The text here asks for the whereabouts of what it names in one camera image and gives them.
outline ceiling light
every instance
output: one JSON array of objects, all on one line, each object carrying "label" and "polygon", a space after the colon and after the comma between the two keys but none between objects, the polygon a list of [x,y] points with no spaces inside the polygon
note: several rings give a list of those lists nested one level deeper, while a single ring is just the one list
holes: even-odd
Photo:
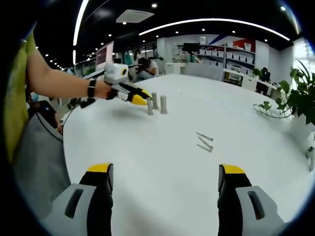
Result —
[{"label": "ceiling light", "polygon": [[155,27],[153,29],[149,29],[147,31],[139,33],[139,36],[142,36],[142,35],[144,35],[146,33],[150,33],[150,32],[153,32],[155,30],[159,30],[159,29],[162,29],[162,28],[165,28],[165,27],[169,27],[169,26],[175,26],[175,25],[180,25],[180,24],[184,24],[184,23],[191,23],[191,22],[200,22],[200,21],[223,21],[223,22],[233,22],[233,23],[239,23],[239,24],[254,26],[254,27],[257,27],[257,28],[269,31],[271,33],[274,33],[274,34],[280,36],[281,38],[284,38],[285,40],[290,41],[290,39],[288,37],[284,36],[283,34],[280,34],[280,33],[276,32],[276,31],[274,31],[272,29],[269,29],[267,27],[260,26],[260,25],[257,25],[257,24],[254,24],[254,23],[250,23],[250,22],[246,22],[246,21],[239,21],[239,20],[232,20],[232,19],[222,19],[222,18],[204,18],[204,19],[178,21],[178,22],[166,24],[166,25],[163,25],[163,26]]},{"label": "ceiling light", "polygon": [[78,35],[79,35],[79,29],[80,29],[80,25],[81,25],[81,21],[82,21],[82,17],[85,11],[85,8],[88,5],[89,0],[83,0],[81,7],[80,7],[80,11],[78,14],[78,18],[77,18],[77,22],[75,24],[75,30],[74,30],[74,37],[73,37],[73,45],[77,45],[78,42]]}]

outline black cable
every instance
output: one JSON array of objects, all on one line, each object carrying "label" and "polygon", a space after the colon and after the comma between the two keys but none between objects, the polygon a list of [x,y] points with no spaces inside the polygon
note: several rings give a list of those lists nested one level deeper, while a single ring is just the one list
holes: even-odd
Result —
[{"label": "black cable", "polygon": [[81,101],[80,98],[78,98],[78,101],[76,102],[76,104],[74,105],[74,107],[71,109],[70,114],[67,116],[67,118],[65,119],[65,121],[63,122],[63,126],[65,125],[66,121],[68,120],[69,116],[71,115],[71,113],[73,112],[73,110],[77,107],[77,105],[79,104],[79,102]]}]

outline computer monitor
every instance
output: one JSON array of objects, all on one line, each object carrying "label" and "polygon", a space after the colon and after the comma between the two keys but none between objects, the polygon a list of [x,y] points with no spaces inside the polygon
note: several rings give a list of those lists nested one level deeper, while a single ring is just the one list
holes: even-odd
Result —
[{"label": "computer monitor", "polygon": [[102,70],[106,62],[113,62],[114,41],[106,44],[96,52],[96,71]]},{"label": "computer monitor", "polygon": [[199,43],[184,43],[182,50],[191,54],[192,52],[199,52],[199,49]]}]

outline person's arm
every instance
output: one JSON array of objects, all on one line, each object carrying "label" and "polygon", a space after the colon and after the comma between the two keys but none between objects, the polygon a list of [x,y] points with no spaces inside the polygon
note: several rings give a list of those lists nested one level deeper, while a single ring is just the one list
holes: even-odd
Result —
[{"label": "person's arm", "polygon": [[151,75],[156,75],[158,72],[158,65],[155,61],[152,61],[150,63],[149,68],[147,69],[147,71],[151,74]]},{"label": "person's arm", "polygon": [[59,115],[58,115],[57,112],[55,113],[55,121],[56,121],[56,123],[57,123],[57,128],[56,128],[56,130],[57,130],[58,132],[61,132],[62,129],[63,129],[63,125],[62,125],[61,122],[60,122],[60,117],[59,117]]},{"label": "person's arm", "polygon": [[[40,52],[33,50],[27,60],[27,76],[31,91],[53,98],[87,97],[90,81],[51,69]],[[111,87],[103,81],[95,85],[95,97],[106,98]]]}]

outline potted plant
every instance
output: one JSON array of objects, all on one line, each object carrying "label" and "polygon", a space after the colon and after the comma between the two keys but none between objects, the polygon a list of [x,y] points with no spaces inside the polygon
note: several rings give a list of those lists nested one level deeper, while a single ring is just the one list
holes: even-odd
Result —
[{"label": "potted plant", "polygon": [[278,112],[271,110],[272,105],[268,101],[254,104],[257,112],[268,117],[283,119],[293,116],[289,132],[298,143],[304,142],[315,131],[315,74],[310,74],[304,64],[300,63],[304,70],[291,68],[290,72],[291,78],[297,83],[297,89],[290,91],[288,82],[280,82],[277,90],[283,90],[285,96],[275,100]]},{"label": "potted plant", "polygon": [[262,76],[262,71],[260,69],[255,68],[254,70],[252,70],[252,74],[256,77],[258,76],[259,78]]}]

